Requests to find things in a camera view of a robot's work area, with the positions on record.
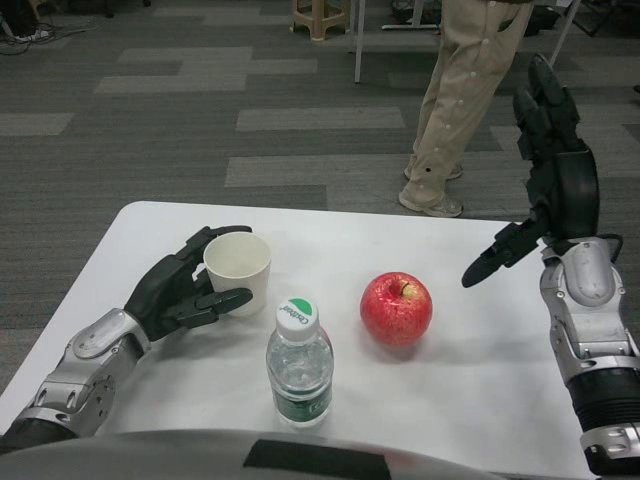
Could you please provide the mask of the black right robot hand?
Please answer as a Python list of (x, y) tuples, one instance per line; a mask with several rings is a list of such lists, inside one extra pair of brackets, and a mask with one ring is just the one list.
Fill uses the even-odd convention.
[(501, 267), (514, 266), (540, 239), (568, 242), (597, 233), (600, 194), (594, 156), (577, 133), (580, 117), (569, 89), (543, 55), (529, 63), (527, 83), (514, 94), (513, 110), (521, 157), (531, 163), (525, 183), (529, 217), (495, 235), (494, 243), (463, 274), (465, 288)]

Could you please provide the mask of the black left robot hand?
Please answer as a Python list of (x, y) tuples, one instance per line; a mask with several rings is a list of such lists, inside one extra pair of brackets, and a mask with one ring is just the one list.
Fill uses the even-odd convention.
[(193, 329), (218, 321), (253, 299), (246, 287), (214, 287), (207, 272), (197, 274), (206, 246), (218, 237), (250, 233), (244, 225), (203, 227), (175, 254), (162, 258), (139, 281), (124, 310), (141, 325), (151, 342), (180, 328)]

